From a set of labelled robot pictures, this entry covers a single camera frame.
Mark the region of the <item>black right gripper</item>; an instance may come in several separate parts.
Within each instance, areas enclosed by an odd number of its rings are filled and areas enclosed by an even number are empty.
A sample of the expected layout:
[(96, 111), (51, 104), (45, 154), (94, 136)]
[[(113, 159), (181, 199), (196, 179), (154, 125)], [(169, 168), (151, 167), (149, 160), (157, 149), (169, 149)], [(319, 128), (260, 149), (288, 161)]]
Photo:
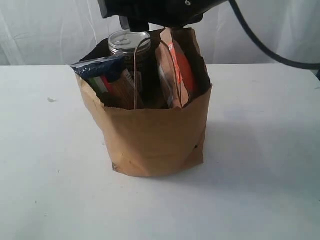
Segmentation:
[(203, 15), (224, 0), (98, 0), (104, 19), (118, 16), (121, 28), (131, 32), (149, 31), (149, 24), (183, 28), (199, 23)]

